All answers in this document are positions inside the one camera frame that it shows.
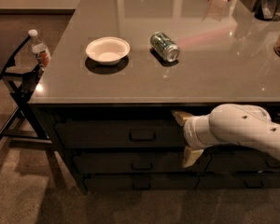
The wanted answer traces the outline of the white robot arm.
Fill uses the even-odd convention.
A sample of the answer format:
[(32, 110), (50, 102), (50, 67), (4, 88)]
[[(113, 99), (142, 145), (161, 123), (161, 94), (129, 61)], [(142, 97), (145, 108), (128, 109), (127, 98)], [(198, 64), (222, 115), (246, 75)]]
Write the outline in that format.
[(257, 105), (224, 104), (208, 115), (172, 110), (187, 142), (183, 167), (192, 166), (208, 147), (233, 144), (267, 153), (280, 161), (280, 124)]

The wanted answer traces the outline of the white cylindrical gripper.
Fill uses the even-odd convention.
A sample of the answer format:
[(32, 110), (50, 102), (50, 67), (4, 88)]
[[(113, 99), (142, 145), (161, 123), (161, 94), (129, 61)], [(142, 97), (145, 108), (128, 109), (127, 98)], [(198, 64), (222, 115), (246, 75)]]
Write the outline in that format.
[(184, 148), (183, 167), (188, 168), (202, 156), (203, 149), (214, 146), (217, 139), (212, 135), (209, 116), (192, 116), (183, 110), (172, 110), (179, 126), (184, 126), (184, 136), (189, 146)]

